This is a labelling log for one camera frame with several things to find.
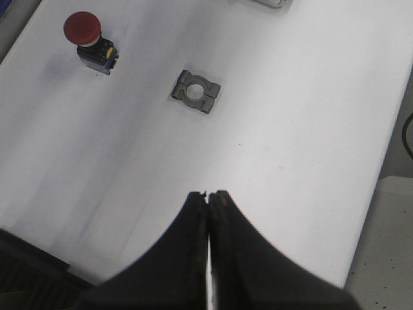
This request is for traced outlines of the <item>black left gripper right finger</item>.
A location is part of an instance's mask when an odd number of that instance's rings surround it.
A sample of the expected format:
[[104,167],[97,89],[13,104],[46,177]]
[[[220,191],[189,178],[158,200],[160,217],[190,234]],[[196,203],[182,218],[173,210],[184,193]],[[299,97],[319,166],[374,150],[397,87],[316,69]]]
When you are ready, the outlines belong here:
[[229,193],[209,196],[208,223],[216,309],[359,309],[354,297],[273,247]]

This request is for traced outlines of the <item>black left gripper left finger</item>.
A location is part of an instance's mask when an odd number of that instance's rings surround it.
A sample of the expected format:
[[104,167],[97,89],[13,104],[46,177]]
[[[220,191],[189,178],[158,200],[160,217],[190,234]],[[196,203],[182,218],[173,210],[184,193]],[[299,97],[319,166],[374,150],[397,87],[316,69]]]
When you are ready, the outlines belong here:
[[85,293],[76,309],[206,309],[205,195],[188,194],[158,241],[136,262]]

